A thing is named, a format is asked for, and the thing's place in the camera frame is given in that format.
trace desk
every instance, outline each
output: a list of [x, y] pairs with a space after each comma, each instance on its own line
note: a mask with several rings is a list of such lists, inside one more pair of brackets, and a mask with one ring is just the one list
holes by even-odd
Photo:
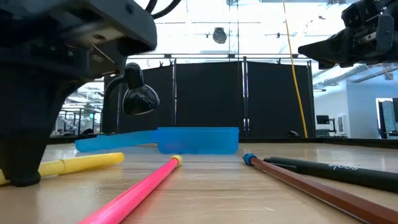
[[[117, 150], [118, 166], [42, 179], [25, 188], [0, 188], [1, 223], [77, 223], [167, 162], [156, 146]], [[236, 155], [184, 155], [179, 167], [125, 223], [357, 223], [347, 215], [243, 164], [241, 156], [285, 156], [398, 172], [398, 150], [328, 144], [240, 144]], [[66, 159], [73, 144], [48, 146], [43, 160]], [[398, 194], [322, 180], [398, 210]]]

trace white wall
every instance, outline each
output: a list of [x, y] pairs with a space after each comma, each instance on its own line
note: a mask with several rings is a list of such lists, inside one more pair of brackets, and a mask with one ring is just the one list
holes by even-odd
[[[341, 82], [339, 86], [327, 87], [326, 92], [315, 95], [314, 98], [315, 115], [328, 115], [330, 119], [335, 118], [336, 129], [338, 129], [337, 117], [345, 114], [345, 133], [350, 137], [349, 116], [348, 116], [348, 102], [346, 83]], [[317, 129], [325, 129], [325, 125], [316, 124]], [[326, 129], [333, 129], [333, 125], [326, 125]]]
[[352, 138], [379, 138], [376, 98], [397, 98], [398, 85], [346, 85]]

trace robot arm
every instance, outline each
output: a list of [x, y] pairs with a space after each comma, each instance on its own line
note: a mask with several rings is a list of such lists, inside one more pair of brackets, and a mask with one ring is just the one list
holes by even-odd
[[298, 48], [319, 62], [319, 69], [352, 67], [355, 63], [375, 64], [398, 61], [398, 1], [360, 0], [345, 9], [345, 29], [329, 39]]

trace lamp shade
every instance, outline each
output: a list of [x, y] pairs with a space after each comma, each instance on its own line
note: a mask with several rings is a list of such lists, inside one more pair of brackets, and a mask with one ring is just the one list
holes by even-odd
[[124, 94], [123, 112], [126, 114], [145, 114], [156, 109], [159, 105], [159, 97], [155, 90], [148, 85], [128, 89], [126, 94]]

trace black marker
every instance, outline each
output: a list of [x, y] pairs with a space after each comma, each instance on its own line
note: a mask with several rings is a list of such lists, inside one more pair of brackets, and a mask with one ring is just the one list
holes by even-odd
[[264, 162], [269, 162], [298, 174], [337, 180], [349, 184], [398, 193], [398, 174], [392, 172], [274, 156], [265, 158]]

